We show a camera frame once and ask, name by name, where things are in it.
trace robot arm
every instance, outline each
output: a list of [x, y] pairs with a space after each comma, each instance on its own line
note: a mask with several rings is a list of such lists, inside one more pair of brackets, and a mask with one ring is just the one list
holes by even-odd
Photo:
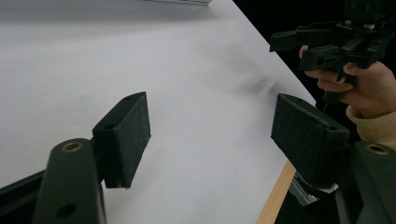
[[[345, 0], [345, 21], [316, 22], [273, 34], [270, 51], [308, 45], [300, 70], [328, 69], [337, 72], [339, 80], [351, 78], [342, 70], [346, 63], [368, 68], [385, 55], [395, 35], [393, 15], [396, 15], [394, 0]], [[339, 92], [326, 91], [324, 95], [328, 103], [338, 103], [342, 97], [343, 93]]]

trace bolt hole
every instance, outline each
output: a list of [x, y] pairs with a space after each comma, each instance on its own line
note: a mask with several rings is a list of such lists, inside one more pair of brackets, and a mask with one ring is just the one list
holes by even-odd
[[375, 154], [381, 155], [381, 156], [386, 156], [389, 154], [386, 148], [370, 145], [368, 148], [374, 152]]
[[57, 218], [66, 218], [70, 217], [76, 212], [76, 205], [73, 203], [69, 203], [58, 210], [56, 213]]
[[114, 128], [114, 125], [112, 125], [112, 124], [107, 124], [105, 126], [105, 129], [112, 129], [112, 128]]

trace black metal bracket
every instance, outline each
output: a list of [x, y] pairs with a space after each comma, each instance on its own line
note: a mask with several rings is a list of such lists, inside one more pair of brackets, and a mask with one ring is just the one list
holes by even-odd
[[120, 100], [92, 132], [54, 147], [45, 171], [0, 189], [0, 223], [106, 223], [101, 182], [130, 188], [150, 139], [146, 93]]
[[[373, 142], [349, 145], [345, 127], [308, 102], [286, 94], [277, 97], [271, 137], [309, 188], [338, 186], [331, 194], [338, 211], [332, 220], [341, 224], [396, 223], [396, 151]], [[325, 198], [306, 205], [306, 210]], [[305, 223], [327, 223], [323, 218]]]

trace white surface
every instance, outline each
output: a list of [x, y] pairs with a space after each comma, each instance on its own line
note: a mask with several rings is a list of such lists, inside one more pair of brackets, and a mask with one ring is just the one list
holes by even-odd
[[285, 157], [276, 95], [313, 103], [231, 0], [0, 3], [0, 187], [146, 91], [152, 137], [108, 223], [254, 223]]

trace black 3d printed part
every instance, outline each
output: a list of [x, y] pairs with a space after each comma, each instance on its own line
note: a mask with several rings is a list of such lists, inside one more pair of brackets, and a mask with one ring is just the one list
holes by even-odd
[[307, 184], [329, 188], [349, 130], [308, 102], [279, 94], [271, 137]]
[[92, 132], [94, 148], [104, 157], [106, 187], [130, 188], [151, 137], [146, 93], [123, 98]]

